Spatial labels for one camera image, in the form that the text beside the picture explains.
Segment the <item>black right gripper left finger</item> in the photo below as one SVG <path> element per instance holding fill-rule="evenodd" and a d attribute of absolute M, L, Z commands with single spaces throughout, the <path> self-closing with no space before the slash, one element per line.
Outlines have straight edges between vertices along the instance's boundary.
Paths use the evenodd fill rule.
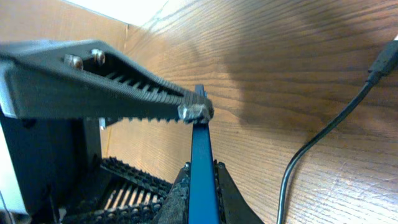
<path fill-rule="evenodd" d="M 188 204 L 190 192 L 190 163 L 186 162 L 151 223 L 188 223 Z"/>

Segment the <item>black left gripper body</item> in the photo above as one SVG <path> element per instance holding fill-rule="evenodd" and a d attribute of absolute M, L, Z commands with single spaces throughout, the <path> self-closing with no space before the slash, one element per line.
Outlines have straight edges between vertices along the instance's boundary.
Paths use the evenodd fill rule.
<path fill-rule="evenodd" d="M 1 211 L 33 222 L 57 222 L 69 199 L 101 159 L 97 120 L 16 119 L 1 115 Z"/>

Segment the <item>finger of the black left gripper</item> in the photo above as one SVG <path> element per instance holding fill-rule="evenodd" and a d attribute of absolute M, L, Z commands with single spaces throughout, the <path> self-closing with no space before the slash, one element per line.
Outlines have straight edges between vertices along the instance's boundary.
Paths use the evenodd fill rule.
<path fill-rule="evenodd" d="M 115 157 L 102 159 L 73 188 L 61 223 L 150 223 L 172 184 Z"/>
<path fill-rule="evenodd" d="M 206 124 L 210 99 L 100 40 L 1 44 L 1 110 L 17 119 L 156 119 Z"/>

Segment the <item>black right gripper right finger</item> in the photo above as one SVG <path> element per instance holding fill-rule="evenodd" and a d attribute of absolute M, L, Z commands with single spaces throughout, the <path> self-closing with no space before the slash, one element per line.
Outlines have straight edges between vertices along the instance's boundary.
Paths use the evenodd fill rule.
<path fill-rule="evenodd" d="M 225 164 L 214 160 L 214 172 L 221 223 L 262 224 L 241 195 Z"/>

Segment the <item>blue Samsung Galaxy smartphone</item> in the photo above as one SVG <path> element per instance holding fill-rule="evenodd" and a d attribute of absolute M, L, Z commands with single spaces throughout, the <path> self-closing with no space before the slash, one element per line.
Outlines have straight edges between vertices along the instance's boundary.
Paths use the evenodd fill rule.
<path fill-rule="evenodd" d="M 208 124 L 193 126 L 188 222 L 206 224 L 220 222 Z"/>

